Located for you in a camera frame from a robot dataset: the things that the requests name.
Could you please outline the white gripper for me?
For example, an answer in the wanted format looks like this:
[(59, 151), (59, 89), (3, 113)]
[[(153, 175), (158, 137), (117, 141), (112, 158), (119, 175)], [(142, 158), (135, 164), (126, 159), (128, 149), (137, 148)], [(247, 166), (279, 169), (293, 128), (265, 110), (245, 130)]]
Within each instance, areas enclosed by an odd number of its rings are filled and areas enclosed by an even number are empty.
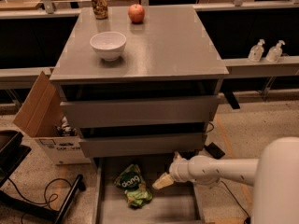
[(169, 173), (163, 173), (153, 184), (154, 189), (163, 189), (175, 182), (187, 182), (190, 178), (189, 162), (182, 158), (179, 152), (174, 152), (173, 162), (170, 165)]

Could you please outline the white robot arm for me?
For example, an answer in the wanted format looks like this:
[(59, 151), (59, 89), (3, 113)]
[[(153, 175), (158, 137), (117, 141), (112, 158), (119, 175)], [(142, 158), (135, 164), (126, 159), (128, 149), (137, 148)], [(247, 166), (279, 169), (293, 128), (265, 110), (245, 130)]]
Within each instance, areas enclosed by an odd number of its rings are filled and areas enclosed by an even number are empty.
[(251, 224), (299, 224), (299, 138), (279, 138), (258, 159), (216, 160), (175, 154), (169, 171), (153, 184), (162, 189), (176, 182), (212, 185), (227, 179), (253, 187)]

